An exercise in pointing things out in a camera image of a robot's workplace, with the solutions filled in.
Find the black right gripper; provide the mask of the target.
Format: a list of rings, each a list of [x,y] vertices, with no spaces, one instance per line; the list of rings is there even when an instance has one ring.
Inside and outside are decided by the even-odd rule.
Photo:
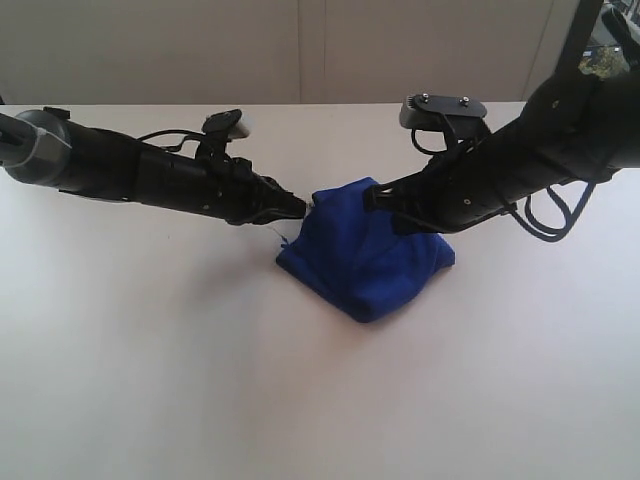
[[[363,191],[367,212],[392,212],[399,234],[458,233],[515,210],[515,151],[464,149],[421,172]]]

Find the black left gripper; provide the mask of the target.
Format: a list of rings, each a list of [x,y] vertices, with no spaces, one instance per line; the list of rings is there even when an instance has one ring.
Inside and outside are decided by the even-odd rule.
[[[206,172],[202,194],[192,213],[225,221],[229,225],[266,225],[280,220],[300,220],[306,201],[282,187],[274,178],[252,170],[244,158],[223,160],[196,157]]]

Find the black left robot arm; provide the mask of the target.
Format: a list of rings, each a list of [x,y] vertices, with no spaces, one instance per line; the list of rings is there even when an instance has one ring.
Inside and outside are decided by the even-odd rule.
[[[239,226],[305,216],[307,204],[227,146],[248,137],[243,113],[210,115],[181,142],[156,146],[158,132],[134,138],[72,122],[44,107],[1,117],[1,167],[14,180],[105,202],[138,203]]]

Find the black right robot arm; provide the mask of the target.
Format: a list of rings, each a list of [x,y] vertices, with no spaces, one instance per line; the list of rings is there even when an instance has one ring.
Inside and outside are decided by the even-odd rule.
[[[639,165],[639,73],[554,75],[521,113],[491,131],[486,107],[465,97],[415,94],[399,122],[440,133],[419,172],[365,190],[364,207],[392,215],[399,234],[453,234],[509,215],[549,242],[575,225],[595,187]]]

